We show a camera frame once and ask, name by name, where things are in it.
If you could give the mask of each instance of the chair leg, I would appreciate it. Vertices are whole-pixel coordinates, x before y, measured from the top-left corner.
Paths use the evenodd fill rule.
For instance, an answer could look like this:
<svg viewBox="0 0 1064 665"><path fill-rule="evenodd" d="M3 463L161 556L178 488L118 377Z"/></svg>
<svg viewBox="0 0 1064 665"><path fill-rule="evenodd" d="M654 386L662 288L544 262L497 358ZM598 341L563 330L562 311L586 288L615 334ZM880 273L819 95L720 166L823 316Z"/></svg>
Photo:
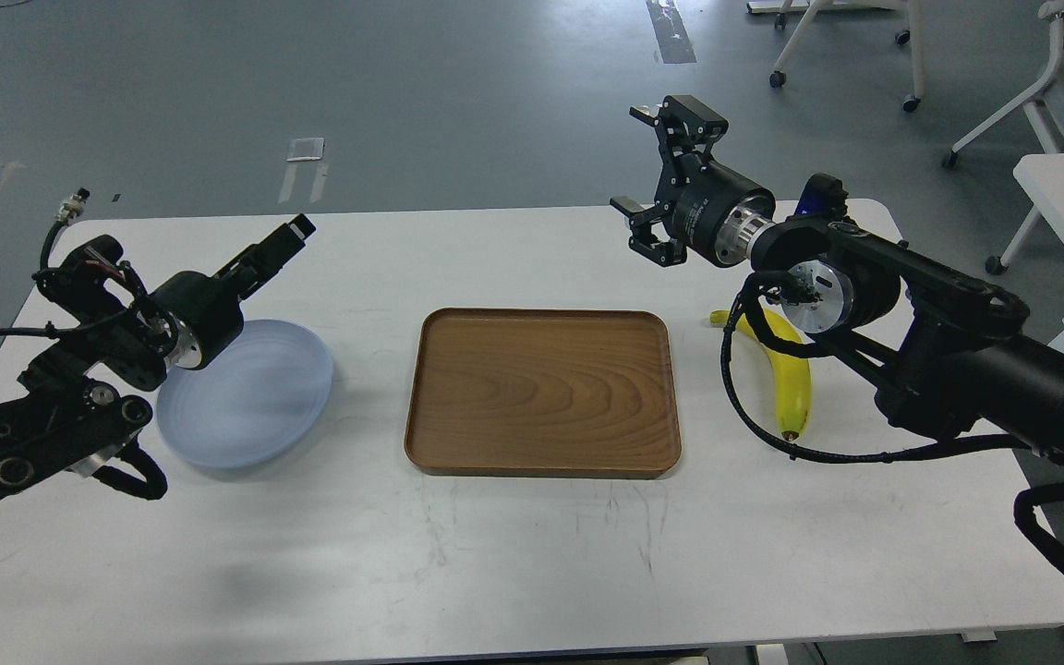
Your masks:
<svg viewBox="0 0 1064 665"><path fill-rule="evenodd" d="M1050 21L1050 59L1046 63L1046 70L1042 72L1042 76L1032 84L1030 87L1024 88L1020 94L1012 98L1008 104L1000 106L996 113L980 122L975 130L968 131L966 136L960 138L954 143L954 146L950 147L950 165L954 165L954 155L958 154L960 150L963 150L964 146L970 144L980 134L983 134L996 122L1000 122L1005 116L1012 113L1012 111L1020 109L1023 104L1028 101L1033 101L1035 98L1040 97L1043 93L1046 93L1046 88L1050 87L1053 83L1053 77L1057 74L1057 67L1061 64L1061 43L1064 40L1064 20L1052 20Z"/></svg>
<svg viewBox="0 0 1064 665"><path fill-rule="evenodd" d="M795 0L782 0L782 6L778 9L778 16L774 17L775 30L786 30L786 13L791 12L791 4Z"/></svg>
<svg viewBox="0 0 1064 665"><path fill-rule="evenodd" d="M1042 214L1037 210L1037 206L1033 206L1029 214L1026 215L1026 221L1020 225L1017 233L1012 237L1009 243L1009 248L1004 249L1004 252L1000 256L988 256L987 264L983 267L988 270L992 275L1000 275L1009 269L1009 264L1013 260L1016 260L1017 253L1020 252L1020 245L1026 240L1034 227L1037 227L1037 221L1042 218Z"/></svg>
<svg viewBox="0 0 1064 665"><path fill-rule="evenodd" d="M913 35L909 40L909 59L911 59L914 72L914 96L919 98L926 94L926 77L921 71L921 35L926 34L921 30L921 5L919 0L907 0L905 14L909 22L909 33Z"/></svg>
<svg viewBox="0 0 1064 665"><path fill-rule="evenodd" d="M791 60L791 53L794 53L795 47L798 46L799 40L802 39L802 31L811 24L811 21L815 20L815 15L819 13L819 10L821 10L824 5L831 3L832 0L811 1L811 4L808 5L807 13L803 13L802 18L799 18L799 24L795 28L795 33L791 34L791 38L786 41L786 46L782 49L782 52L778 55L778 60L774 63L774 70L776 72L782 71L782 68L786 66L787 60Z"/></svg>

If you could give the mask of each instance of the screw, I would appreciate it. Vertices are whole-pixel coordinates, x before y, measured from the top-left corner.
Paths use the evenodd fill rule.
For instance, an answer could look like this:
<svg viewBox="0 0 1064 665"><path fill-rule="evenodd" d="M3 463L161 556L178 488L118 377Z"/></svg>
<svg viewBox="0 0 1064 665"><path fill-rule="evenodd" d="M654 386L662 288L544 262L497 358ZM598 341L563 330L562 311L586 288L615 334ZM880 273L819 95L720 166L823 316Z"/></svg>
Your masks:
<svg viewBox="0 0 1064 665"><path fill-rule="evenodd" d="M0 483L7 487L18 487L35 473L35 467L21 458L0 460Z"/></svg>
<svg viewBox="0 0 1064 665"><path fill-rule="evenodd" d="M122 417L134 425L146 425L150 420L150 410L147 408L147 402L135 397L122 404Z"/></svg>
<svg viewBox="0 0 1064 665"><path fill-rule="evenodd" d="M114 402L117 399L117 393L115 393L110 386L105 384L98 383L96 386L88 388L88 400L97 405L106 405Z"/></svg>

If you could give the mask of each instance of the black cable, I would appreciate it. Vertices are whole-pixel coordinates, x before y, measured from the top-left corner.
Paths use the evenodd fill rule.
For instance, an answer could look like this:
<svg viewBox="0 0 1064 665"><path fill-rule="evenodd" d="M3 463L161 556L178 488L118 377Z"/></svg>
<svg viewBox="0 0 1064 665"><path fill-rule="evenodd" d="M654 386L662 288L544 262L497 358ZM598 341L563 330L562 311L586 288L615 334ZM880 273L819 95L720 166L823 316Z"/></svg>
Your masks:
<svg viewBox="0 0 1064 665"><path fill-rule="evenodd" d="M38 268L48 269L47 262L52 256L52 248L55 246L55 236L60 235L60 231L63 230L64 223L56 221L51 228L48 228L47 235L44 236L44 246L38 250Z"/></svg>
<svg viewBox="0 0 1064 665"><path fill-rule="evenodd" d="M742 319L744 314L744 307L742 300L744 298L738 296L738 300L733 303L733 309L730 312L730 320L725 325L725 336L721 340L721 382L725 383L725 394L730 397L730 403L733 404L734 411L738 413L742 417L742 421L757 437L761 438L763 443L771 446L774 449L784 451L791 459L805 459L809 462L818 462L820 464L887 464L892 462L920 462L921 460L928 459L945 459L953 458L958 454L966 454L970 451L986 451L994 449L1029 449L1026 443L1018 440L1018 438L1013 437L1010 434L984 434L978 435L978 437L962 437L962 438L950 438L950 440L934 442L925 446L915 447L915 449L907 449L903 451L879 451L879 453L869 454L843 454L835 453L834 451L818 451L815 449L807 449L797 444L785 440L785 438L777 437L776 435L767 432L760 425L757 425L754 420L750 417L750 414L746 413L745 408L742 405L742 401L738 399L738 392L733 386L733 375L730 371L730 363L733 359L732 346L733 346L733 330L738 325L738 320Z"/></svg>
<svg viewBox="0 0 1064 665"><path fill-rule="evenodd" d="M51 321L48 321L44 328L0 328L0 337L47 337L50 339L63 339L73 335L83 335L83 333L93 332L97 328L115 323L116 320L128 314L130 314L130 309L123 309L123 311L113 316L106 316L101 320L94 321L94 323L78 326L76 328L59 329L52 326Z"/></svg>
<svg viewBox="0 0 1064 665"><path fill-rule="evenodd" d="M94 479L100 480L109 487L117 489L119 493L131 497L144 498L145 500L161 500L166 494L166 476L159 468L159 464L147 451L139 449L138 442L132 440L117 453L117 459L134 467L143 479L135 479L121 468L113 466L102 466L94 472Z"/></svg>
<svg viewBox="0 0 1064 665"><path fill-rule="evenodd" d="M1020 533L1064 576L1064 544L1037 522L1035 508L1064 500L1064 483L1024 489L1012 504L1012 516Z"/></svg>

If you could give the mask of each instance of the wood grain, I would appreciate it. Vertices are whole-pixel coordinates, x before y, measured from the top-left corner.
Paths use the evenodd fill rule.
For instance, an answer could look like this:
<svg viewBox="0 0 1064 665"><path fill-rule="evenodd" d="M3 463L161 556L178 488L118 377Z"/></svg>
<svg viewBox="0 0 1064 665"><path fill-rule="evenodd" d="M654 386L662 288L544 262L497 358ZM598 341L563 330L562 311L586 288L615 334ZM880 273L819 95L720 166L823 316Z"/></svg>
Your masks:
<svg viewBox="0 0 1064 665"><path fill-rule="evenodd" d="M667 328L646 312L434 312L405 453L427 472L653 479L680 459Z"/></svg>

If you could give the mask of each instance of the plastic plate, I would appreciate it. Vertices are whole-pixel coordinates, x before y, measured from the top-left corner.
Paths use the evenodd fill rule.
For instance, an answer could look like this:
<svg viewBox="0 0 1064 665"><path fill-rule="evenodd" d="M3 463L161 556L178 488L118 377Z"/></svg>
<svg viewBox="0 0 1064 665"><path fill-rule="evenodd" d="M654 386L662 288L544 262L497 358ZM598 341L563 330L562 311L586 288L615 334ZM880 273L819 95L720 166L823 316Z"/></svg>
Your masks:
<svg viewBox="0 0 1064 665"><path fill-rule="evenodd" d="M246 321L202 370L172 367L155 414L166 446L206 468L265 462L297 443L331 395L334 365L322 340L284 320Z"/></svg>

